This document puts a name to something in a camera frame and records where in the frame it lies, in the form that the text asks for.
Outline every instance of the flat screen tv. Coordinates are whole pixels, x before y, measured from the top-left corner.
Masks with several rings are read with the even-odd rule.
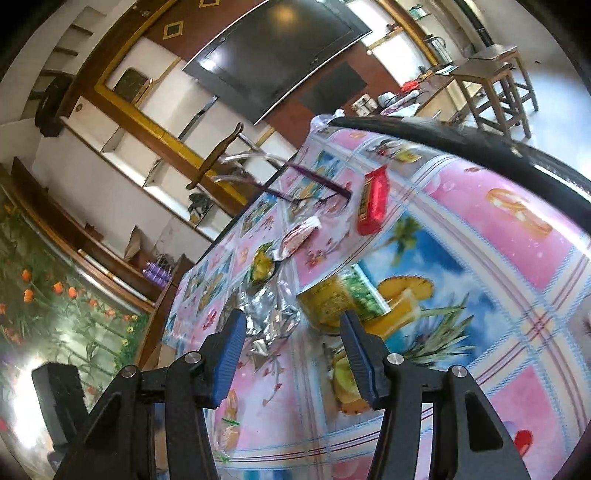
[[[184,70],[256,123],[369,32],[340,0],[267,0],[220,33]]]

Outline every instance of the white floor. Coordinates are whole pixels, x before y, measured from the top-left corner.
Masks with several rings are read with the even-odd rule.
[[[513,139],[539,148],[591,179],[591,95],[572,68],[532,64],[528,72],[540,110],[525,102],[532,138],[525,138],[521,127],[513,127]],[[513,75],[522,83],[519,70],[513,70]],[[483,116],[494,119],[492,108]],[[476,126],[471,115],[466,124]]]

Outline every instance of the aluminum foil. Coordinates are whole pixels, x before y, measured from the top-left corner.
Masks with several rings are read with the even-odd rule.
[[[246,314],[246,345],[255,369],[262,367],[298,326],[301,313],[281,263],[269,280],[253,283],[249,274],[232,292],[220,315],[216,331],[220,331],[234,308]]]

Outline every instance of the food wrapper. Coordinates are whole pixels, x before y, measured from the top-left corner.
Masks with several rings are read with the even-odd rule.
[[[265,281],[273,274],[275,262],[268,253],[272,244],[273,242],[262,244],[257,249],[250,269],[250,279],[252,283]]]
[[[320,219],[311,216],[293,227],[281,240],[279,248],[273,250],[273,260],[281,261],[292,256],[315,229],[320,229]]]
[[[310,323],[325,333],[340,332],[340,315],[353,310],[361,322],[390,311],[361,268],[353,264],[297,296]]]
[[[357,231],[360,235],[372,235],[382,228],[388,208],[388,176],[386,166],[368,173],[359,202]]]
[[[250,277],[247,273],[230,294],[216,331],[221,331],[234,308],[241,309],[246,315],[246,350],[255,369],[259,369],[293,333],[300,323],[301,311],[280,262],[275,262],[266,281],[255,283]]]
[[[234,390],[230,390],[223,408],[223,416],[213,429],[213,457],[222,463],[229,462],[239,438],[238,396]]]

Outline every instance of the wooden stool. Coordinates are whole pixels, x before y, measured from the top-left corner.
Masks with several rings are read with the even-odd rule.
[[[540,110],[538,107],[538,99],[535,97],[534,87],[531,84],[530,76],[527,73],[527,70],[523,66],[523,62],[521,61],[521,57],[519,56],[519,51],[515,46],[505,46],[505,45],[498,45],[494,44],[490,47],[485,48],[484,50],[479,51],[476,55],[470,57],[471,59],[481,59],[481,60],[498,60],[498,61],[507,61],[512,63],[515,60],[517,66],[519,67],[521,74],[523,75],[523,79],[525,80],[525,85],[522,83],[515,84],[519,88],[523,88],[527,90],[527,93],[521,97],[521,103],[525,103],[526,100],[531,100],[531,103],[534,104],[534,110],[537,112]]]
[[[508,63],[493,60],[467,60],[458,68],[452,70],[449,75],[457,80],[460,86],[468,107],[474,116],[474,120],[478,128],[483,128],[484,125],[495,128],[501,131],[506,137],[511,138],[509,131],[510,127],[523,122],[523,130],[527,138],[531,138],[530,125],[527,122],[527,116],[523,110],[521,98],[517,93],[517,87],[511,75],[511,68]],[[463,82],[479,83],[484,88],[488,101],[476,107],[474,100],[470,97],[466,86]],[[506,82],[509,92],[506,95],[509,108],[501,106],[499,95],[495,92],[493,85],[496,82]],[[482,118],[480,114],[492,107],[495,112],[496,121],[492,122],[487,118]],[[505,119],[505,113],[511,115],[509,120]]]

